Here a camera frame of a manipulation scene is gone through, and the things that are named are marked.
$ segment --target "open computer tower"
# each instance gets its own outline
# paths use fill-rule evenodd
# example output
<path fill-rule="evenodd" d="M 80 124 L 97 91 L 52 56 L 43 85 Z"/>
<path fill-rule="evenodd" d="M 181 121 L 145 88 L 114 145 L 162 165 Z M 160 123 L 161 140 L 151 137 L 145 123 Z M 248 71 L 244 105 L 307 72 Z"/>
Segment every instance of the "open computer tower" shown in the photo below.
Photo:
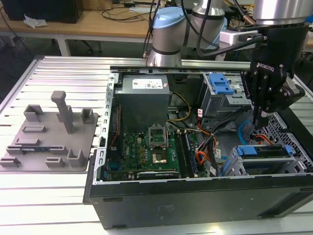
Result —
<path fill-rule="evenodd" d="M 104 229 L 279 218 L 313 199 L 313 137 L 290 108 L 255 129 L 240 71 L 111 70 L 84 195 Z"/>

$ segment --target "red wire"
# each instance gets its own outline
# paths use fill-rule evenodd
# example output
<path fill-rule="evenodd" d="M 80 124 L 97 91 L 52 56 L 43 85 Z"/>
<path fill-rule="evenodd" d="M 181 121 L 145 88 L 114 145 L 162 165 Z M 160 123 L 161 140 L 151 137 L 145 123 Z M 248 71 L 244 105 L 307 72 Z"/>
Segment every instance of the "red wire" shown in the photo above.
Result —
<path fill-rule="evenodd" d="M 269 145 L 271 145 L 272 143 L 271 142 L 269 142 L 264 136 L 259 136 L 259 135 L 257 135 L 256 137 L 260 137 L 260 138 L 262 138 L 262 139 L 264 139 Z"/>
<path fill-rule="evenodd" d="M 110 148 L 112 147 L 116 137 L 117 137 L 117 134 L 118 134 L 118 114 L 119 114 L 119 107 L 117 108 L 117 114 L 116 114 L 116 134 L 114 136 L 114 139 L 112 140 L 112 143 L 110 145 Z"/>

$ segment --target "yellow wire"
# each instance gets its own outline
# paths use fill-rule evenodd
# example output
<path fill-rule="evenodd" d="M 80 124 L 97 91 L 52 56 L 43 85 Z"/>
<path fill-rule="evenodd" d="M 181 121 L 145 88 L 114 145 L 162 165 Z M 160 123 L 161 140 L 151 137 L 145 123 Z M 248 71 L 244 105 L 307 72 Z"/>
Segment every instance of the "yellow wire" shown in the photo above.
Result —
<path fill-rule="evenodd" d="M 187 100 L 184 97 L 182 97 L 180 94 L 178 94 L 177 92 L 173 92 L 173 94 L 176 94 L 177 96 L 179 96 L 188 105 L 188 113 L 183 118 L 167 119 L 167 121 L 185 121 L 187 118 L 189 118 L 191 114 L 191 107 L 189 103 L 187 102 Z"/>

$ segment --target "white cable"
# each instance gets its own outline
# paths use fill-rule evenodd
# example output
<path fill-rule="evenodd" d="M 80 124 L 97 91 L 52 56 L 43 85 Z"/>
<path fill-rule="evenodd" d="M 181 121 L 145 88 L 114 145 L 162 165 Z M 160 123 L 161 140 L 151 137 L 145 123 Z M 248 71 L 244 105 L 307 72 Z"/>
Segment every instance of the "white cable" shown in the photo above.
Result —
<path fill-rule="evenodd" d="M 172 123 L 170 123 L 170 122 L 167 122 L 167 123 L 170 124 L 171 126 L 173 126 L 175 129 L 186 130 L 186 131 L 199 131 L 199 132 L 202 132 L 201 130 L 195 130 L 195 129 L 189 129 L 189 128 L 177 128 Z"/>

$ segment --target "desk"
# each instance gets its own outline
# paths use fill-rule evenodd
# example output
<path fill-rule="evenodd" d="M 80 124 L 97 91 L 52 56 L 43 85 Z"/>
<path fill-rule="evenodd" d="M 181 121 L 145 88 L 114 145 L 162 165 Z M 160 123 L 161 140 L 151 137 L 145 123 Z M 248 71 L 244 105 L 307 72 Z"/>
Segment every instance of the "desk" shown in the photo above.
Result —
<path fill-rule="evenodd" d="M 110 13 L 117 14 L 127 10 L 128 8 L 118 8 L 111 10 Z M 137 15 L 135 12 L 125 12 L 112 18 L 127 18 L 135 15 Z M 103 18 L 96 11 L 84 11 L 78 23 L 75 24 L 47 22 L 48 26 L 35 29 L 22 21 L 11 21 L 7 15 L 5 19 L 20 37 L 56 39 L 62 56 L 70 56 L 67 39 L 142 43 L 148 30 L 148 22 L 145 20 L 134 23 L 116 22 Z M 0 19 L 0 35 L 14 36 L 2 18 Z"/>
<path fill-rule="evenodd" d="M 111 65 L 143 66 L 142 59 L 96 57 L 46 57 L 34 60 L 0 105 L 0 157 L 25 120 L 29 103 L 44 112 L 56 112 L 49 97 L 54 90 L 67 93 L 74 112 L 93 108 L 103 120 L 104 99 Z M 183 60 L 182 66 L 248 69 L 246 62 Z M 312 94 L 292 105 L 292 110 L 312 128 Z M 94 147 L 98 144 L 99 127 Z M 313 202 L 283 219 L 164 226 L 104 231 L 92 206 L 82 204 L 87 173 L 0 174 L 1 235 L 261 235 L 312 234 Z"/>

